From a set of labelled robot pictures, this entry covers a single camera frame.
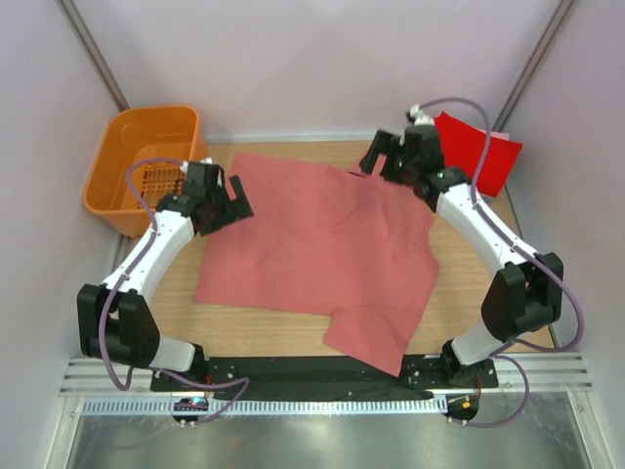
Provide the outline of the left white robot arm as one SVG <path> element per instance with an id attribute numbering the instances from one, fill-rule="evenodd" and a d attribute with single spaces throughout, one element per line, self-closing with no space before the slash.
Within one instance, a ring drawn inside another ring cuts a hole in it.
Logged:
<path id="1" fill-rule="evenodd" d="M 80 349 L 84 356 L 173 376 L 185 390 L 207 378 L 203 349 L 163 335 L 150 300 L 178 254 L 196 236 L 253 216 L 239 177 L 225 175 L 211 158 L 183 161 L 183 178 L 146 210 L 146 232 L 131 253 L 99 284 L 77 294 Z"/>

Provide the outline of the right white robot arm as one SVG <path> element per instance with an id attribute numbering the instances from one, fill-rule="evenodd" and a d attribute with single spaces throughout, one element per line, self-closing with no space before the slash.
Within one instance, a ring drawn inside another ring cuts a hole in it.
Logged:
<path id="1" fill-rule="evenodd" d="M 461 168 L 445 164 L 434 124 L 410 125 L 400 135 L 377 130 L 360 170 L 372 174 L 380 157 L 385 159 L 381 177 L 412 189 L 470 243 L 492 275 L 479 322 L 441 349 L 441 378 L 461 387 L 493 353 L 560 319 L 563 261 L 554 253 L 539 253 L 515 235 L 485 203 L 472 179 Z"/>

